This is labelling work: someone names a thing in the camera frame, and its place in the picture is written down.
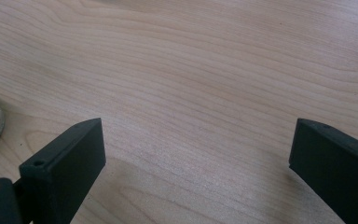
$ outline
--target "table surface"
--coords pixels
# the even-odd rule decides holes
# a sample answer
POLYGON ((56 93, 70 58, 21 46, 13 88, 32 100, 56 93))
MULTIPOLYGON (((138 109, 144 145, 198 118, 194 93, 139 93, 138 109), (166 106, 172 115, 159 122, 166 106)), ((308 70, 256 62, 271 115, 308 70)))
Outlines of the table surface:
POLYGON ((102 118, 73 223, 343 223, 288 168, 297 118, 358 138, 358 1, 0 1, 0 177, 102 118))

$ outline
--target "small hole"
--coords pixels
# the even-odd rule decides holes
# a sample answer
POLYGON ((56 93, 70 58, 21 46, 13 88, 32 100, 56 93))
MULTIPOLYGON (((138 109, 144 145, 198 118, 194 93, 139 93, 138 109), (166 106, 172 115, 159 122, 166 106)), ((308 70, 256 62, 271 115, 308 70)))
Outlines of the small hole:
POLYGON ((44 161, 35 161, 35 162, 34 162, 34 166, 41 166, 41 165, 43 165, 43 164, 45 164, 44 161))

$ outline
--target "wooden table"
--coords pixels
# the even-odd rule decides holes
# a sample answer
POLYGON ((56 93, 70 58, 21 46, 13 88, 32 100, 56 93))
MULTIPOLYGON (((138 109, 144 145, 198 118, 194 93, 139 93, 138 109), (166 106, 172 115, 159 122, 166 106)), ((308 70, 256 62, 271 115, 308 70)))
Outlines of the wooden table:
POLYGON ((358 1, 0 1, 0 177, 102 118, 73 223, 342 223, 288 168, 297 118, 358 138, 358 1))

